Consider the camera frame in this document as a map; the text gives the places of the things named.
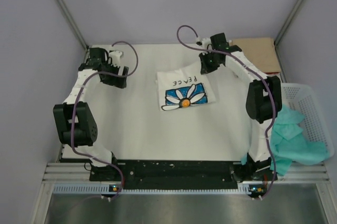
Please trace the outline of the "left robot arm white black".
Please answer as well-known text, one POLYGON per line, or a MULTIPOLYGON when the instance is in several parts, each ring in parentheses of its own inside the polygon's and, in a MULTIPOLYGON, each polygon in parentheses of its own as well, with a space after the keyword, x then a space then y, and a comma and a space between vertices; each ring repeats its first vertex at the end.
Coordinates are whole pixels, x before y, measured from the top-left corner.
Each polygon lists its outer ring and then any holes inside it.
POLYGON ((120 89, 127 87, 129 68, 121 66, 123 52, 94 47, 77 72, 77 79, 68 97, 53 107, 53 116, 60 142, 70 146, 75 154, 90 158, 108 180, 119 175, 115 155, 98 143, 98 126, 89 101, 99 84, 120 89))

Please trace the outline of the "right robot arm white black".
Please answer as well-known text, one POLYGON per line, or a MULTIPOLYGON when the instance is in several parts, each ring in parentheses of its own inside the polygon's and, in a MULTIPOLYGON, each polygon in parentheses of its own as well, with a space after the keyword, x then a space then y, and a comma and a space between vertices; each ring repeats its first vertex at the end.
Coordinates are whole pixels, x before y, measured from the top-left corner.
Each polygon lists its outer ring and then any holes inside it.
POLYGON ((224 33, 197 39, 197 45, 205 50, 199 54, 201 74, 209 74, 224 65, 247 87, 245 109, 252 122, 248 155, 253 162, 247 164, 245 171, 249 178, 259 179, 265 173, 261 162, 270 157, 267 142, 271 123, 282 109, 281 80, 260 71, 239 46, 227 42, 224 33))

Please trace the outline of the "white printed t shirt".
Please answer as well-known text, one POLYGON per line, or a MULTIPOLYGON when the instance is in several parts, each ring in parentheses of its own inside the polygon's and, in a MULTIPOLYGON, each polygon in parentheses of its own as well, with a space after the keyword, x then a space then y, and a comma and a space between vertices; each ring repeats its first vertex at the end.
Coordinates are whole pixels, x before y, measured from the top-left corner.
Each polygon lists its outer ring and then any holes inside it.
POLYGON ((166 72, 157 72, 158 104, 161 111, 173 111, 214 103, 210 81, 201 74, 200 62, 166 72))

